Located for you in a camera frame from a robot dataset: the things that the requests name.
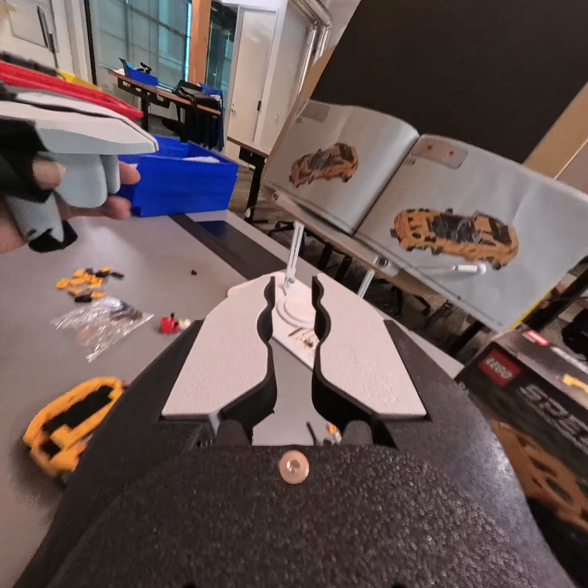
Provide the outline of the metal pipes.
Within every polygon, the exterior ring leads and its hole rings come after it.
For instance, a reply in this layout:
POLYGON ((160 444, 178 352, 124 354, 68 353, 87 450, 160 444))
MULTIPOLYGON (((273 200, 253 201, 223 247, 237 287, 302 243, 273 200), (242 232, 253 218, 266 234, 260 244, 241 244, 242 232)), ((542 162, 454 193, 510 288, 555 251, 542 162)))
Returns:
POLYGON ((298 93, 301 93, 310 67, 317 62, 326 49, 333 19, 322 1, 297 1, 297 4, 311 25, 299 80, 298 93))

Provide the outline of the white door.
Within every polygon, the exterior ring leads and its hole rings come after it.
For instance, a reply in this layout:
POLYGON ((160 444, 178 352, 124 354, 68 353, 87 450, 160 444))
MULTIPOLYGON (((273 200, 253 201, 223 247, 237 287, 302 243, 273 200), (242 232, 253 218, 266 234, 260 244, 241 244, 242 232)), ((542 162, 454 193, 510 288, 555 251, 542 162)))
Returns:
POLYGON ((227 136, 250 145, 259 123, 276 24, 276 11, 238 8, 227 136))

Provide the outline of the white book stand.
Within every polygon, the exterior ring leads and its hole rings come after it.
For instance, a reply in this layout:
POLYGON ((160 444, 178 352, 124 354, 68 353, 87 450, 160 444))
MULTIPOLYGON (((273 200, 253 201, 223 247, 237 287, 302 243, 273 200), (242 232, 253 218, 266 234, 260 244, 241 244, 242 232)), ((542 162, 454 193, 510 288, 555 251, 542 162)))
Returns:
POLYGON ((365 236, 351 236, 335 228, 323 216, 299 205, 283 190, 271 190, 269 187, 264 187, 263 190, 271 195, 278 207, 289 212, 295 219, 286 269, 268 274, 275 278, 273 338, 306 366, 314 367, 315 352, 301 351, 288 338, 290 332, 298 327, 314 329, 315 324, 311 288, 298 281, 295 276, 298 254, 306 229, 367 268, 362 286, 356 293, 361 298, 364 297, 374 275, 390 282, 398 274, 405 273, 468 315, 475 317, 483 326, 503 332, 512 323, 512 311, 507 304, 499 301, 506 295, 506 278, 509 276, 491 269, 489 262, 453 259, 447 254, 442 254, 442 260, 439 262, 425 261, 424 264, 415 265, 406 260, 406 255, 388 252, 368 243, 365 236))

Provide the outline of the red plastic bin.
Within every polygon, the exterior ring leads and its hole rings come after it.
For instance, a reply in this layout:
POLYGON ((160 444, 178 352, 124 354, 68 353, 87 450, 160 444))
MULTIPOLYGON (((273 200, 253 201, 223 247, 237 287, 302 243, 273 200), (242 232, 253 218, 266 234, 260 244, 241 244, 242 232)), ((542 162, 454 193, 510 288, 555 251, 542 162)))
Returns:
POLYGON ((137 122, 143 117, 139 109, 110 94, 5 61, 1 61, 1 82, 21 91, 49 92, 57 96, 84 100, 108 108, 132 122, 137 122))

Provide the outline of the black bag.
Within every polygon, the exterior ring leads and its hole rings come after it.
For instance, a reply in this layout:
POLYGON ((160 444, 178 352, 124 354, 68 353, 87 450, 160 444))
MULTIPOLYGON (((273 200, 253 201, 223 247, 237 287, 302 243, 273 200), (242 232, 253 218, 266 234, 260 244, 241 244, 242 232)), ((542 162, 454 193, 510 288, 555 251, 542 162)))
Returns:
POLYGON ((221 91, 203 84, 181 80, 173 93, 190 103, 177 106, 178 130, 182 142, 191 141, 208 149, 224 149, 224 97, 221 91))

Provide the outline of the pile of yellow black lego pieces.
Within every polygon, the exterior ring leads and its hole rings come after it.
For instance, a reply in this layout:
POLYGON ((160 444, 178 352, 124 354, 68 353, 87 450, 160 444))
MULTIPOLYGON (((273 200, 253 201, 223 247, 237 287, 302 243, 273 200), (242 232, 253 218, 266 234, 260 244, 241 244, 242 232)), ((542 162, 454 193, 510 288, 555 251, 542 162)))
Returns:
POLYGON ((65 292, 76 304, 86 305, 107 297, 105 287, 112 280, 122 281, 125 274, 112 267, 97 270, 82 268, 74 271, 70 277, 64 277, 55 283, 55 289, 65 292))

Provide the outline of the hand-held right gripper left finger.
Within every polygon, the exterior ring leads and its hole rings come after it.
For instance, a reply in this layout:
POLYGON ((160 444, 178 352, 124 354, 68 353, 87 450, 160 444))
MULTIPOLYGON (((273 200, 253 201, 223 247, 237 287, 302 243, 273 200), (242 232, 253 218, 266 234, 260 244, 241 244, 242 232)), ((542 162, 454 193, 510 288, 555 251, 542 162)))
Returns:
POLYGON ((242 284, 211 310, 161 411, 165 420, 209 417, 237 420, 248 396, 270 391, 275 405, 273 335, 275 278, 266 275, 242 284))

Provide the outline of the yellow lego car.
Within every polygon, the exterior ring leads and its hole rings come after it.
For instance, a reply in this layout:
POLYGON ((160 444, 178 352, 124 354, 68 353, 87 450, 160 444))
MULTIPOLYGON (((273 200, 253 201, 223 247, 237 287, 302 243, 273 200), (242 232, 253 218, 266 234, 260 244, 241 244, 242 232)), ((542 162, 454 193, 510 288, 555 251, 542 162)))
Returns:
POLYGON ((94 431, 127 387, 112 376, 92 378, 42 408, 22 438, 32 460, 57 483, 66 484, 94 431))

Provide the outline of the small blue bin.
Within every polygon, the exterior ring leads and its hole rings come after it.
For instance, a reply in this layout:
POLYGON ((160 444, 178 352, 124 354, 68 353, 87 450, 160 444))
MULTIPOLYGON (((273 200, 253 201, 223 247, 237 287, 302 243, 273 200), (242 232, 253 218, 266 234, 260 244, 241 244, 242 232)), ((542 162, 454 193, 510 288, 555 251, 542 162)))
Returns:
POLYGON ((129 61, 120 58, 123 66, 123 74, 128 79, 138 82, 140 84, 156 87, 158 86, 158 78, 152 75, 151 67, 144 62, 140 62, 140 67, 135 68, 129 61))

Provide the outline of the wooden table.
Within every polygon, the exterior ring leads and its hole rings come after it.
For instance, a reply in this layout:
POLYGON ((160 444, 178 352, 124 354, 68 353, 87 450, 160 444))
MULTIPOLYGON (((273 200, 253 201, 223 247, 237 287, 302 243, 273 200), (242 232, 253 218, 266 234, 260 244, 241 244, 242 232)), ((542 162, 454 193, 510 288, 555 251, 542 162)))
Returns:
POLYGON ((137 82, 110 68, 106 68, 105 70, 117 78, 118 88, 120 90, 139 99, 140 110, 142 112, 140 126, 147 132, 152 131, 149 119, 149 107, 151 105, 166 109, 175 106, 177 120, 162 118, 161 124, 167 130, 173 132, 184 143, 190 140, 190 137, 192 136, 191 128, 196 129, 197 127, 197 125, 188 125, 188 122, 196 123, 199 121, 198 116, 202 115, 207 123, 215 123, 221 115, 220 111, 203 105, 200 102, 193 102, 156 86, 137 82))

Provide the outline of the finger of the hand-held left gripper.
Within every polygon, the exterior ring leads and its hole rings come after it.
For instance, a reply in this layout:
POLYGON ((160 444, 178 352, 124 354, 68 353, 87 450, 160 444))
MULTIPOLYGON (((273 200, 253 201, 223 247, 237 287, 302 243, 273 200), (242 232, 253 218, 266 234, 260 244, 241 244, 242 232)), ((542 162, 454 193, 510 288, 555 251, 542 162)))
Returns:
POLYGON ((1 121, 29 122, 121 122, 132 123, 127 117, 108 108, 63 96, 38 92, 1 90, 1 121))
POLYGON ((137 155, 158 151, 157 140, 120 119, 86 115, 47 115, 34 122, 41 143, 66 155, 137 155))

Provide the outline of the lego instruction booklet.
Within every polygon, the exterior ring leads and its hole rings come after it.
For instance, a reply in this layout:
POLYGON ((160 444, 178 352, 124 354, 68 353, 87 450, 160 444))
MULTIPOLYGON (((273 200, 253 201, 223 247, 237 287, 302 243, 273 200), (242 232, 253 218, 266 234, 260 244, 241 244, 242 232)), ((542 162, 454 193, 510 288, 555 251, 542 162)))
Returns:
POLYGON ((262 186, 496 331, 587 256, 587 196, 477 146, 307 100, 262 186))

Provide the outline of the lego sticker sheet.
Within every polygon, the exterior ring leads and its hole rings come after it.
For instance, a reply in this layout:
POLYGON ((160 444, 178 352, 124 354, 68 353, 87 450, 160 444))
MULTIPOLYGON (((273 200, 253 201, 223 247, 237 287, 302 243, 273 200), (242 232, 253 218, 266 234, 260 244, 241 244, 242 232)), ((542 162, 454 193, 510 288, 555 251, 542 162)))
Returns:
POLYGON ((297 329, 290 332, 288 338, 294 344, 296 344, 301 351, 307 353, 314 353, 319 342, 312 327, 298 327, 297 329))

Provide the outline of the blue plastic bin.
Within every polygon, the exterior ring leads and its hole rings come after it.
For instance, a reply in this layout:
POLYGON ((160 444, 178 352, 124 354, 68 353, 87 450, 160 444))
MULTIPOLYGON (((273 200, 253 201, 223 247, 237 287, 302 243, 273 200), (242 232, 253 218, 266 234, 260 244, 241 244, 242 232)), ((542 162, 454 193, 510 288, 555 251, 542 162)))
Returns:
POLYGON ((193 142, 160 135, 155 139, 155 153, 119 156, 141 176, 138 183, 121 185, 118 192, 130 202, 132 215, 161 217, 228 208, 238 176, 236 162, 193 142))

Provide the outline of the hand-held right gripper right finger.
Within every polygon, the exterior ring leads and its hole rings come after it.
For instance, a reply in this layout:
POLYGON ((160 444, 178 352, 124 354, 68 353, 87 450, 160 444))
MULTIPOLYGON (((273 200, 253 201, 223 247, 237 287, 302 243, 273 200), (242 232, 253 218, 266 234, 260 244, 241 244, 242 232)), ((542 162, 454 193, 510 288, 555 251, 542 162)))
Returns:
POLYGON ((312 281, 318 338, 313 376, 320 389, 371 417, 427 415, 385 320, 369 303, 326 274, 312 281))

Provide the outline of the red lego minifigure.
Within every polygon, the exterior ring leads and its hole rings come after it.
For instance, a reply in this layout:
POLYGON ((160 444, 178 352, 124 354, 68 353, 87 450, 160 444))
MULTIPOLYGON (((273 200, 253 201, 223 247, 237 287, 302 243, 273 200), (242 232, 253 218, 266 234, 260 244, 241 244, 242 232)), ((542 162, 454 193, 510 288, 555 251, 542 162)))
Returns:
POLYGON ((175 313, 170 313, 168 316, 160 319, 159 332, 161 334, 180 333, 187 330, 191 323, 192 321, 190 319, 181 318, 175 315, 175 313))

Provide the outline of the yellow plastic bin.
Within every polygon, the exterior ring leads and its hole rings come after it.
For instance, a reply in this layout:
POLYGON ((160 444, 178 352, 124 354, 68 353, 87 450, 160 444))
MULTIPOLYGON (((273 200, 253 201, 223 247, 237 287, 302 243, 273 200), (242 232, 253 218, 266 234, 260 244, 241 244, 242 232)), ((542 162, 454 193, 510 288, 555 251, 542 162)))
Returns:
POLYGON ((86 80, 84 80, 81 77, 78 77, 72 73, 63 71, 63 70, 56 70, 56 73, 58 74, 58 77, 61 77, 64 81, 70 83, 70 84, 76 84, 79 86, 83 86, 85 88, 89 88, 92 89, 94 91, 98 91, 101 92, 102 90, 99 88, 99 86, 96 86, 86 80))

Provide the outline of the black wood-edged divider panel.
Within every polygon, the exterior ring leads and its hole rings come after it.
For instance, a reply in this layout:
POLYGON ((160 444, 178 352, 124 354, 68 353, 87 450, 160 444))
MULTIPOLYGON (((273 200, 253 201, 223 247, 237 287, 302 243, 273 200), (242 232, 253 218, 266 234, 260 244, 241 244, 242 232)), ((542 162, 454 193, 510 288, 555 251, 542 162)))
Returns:
POLYGON ((587 1, 361 1, 295 102, 366 107, 587 193, 587 1))

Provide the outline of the clear plastic parts bag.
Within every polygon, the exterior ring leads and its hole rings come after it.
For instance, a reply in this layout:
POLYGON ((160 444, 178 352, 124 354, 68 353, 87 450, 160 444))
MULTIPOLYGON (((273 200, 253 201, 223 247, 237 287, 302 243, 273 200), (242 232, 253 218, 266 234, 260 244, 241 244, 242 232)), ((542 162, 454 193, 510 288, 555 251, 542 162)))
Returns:
POLYGON ((72 330, 77 344, 84 349, 87 363, 91 363, 153 316, 153 313, 107 295, 81 303, 74 310, 51 320, 50 324, 58 330, 72 330))

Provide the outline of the black lego box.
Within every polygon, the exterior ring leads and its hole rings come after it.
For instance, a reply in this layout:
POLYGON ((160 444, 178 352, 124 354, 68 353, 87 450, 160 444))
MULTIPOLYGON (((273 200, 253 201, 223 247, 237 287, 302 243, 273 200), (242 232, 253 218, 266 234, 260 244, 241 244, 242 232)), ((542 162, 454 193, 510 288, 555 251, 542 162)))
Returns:
POLYGON ((455 378, 476 398, 527 498, 587 533, 587 364, 528 328, 497 336, 455 378))

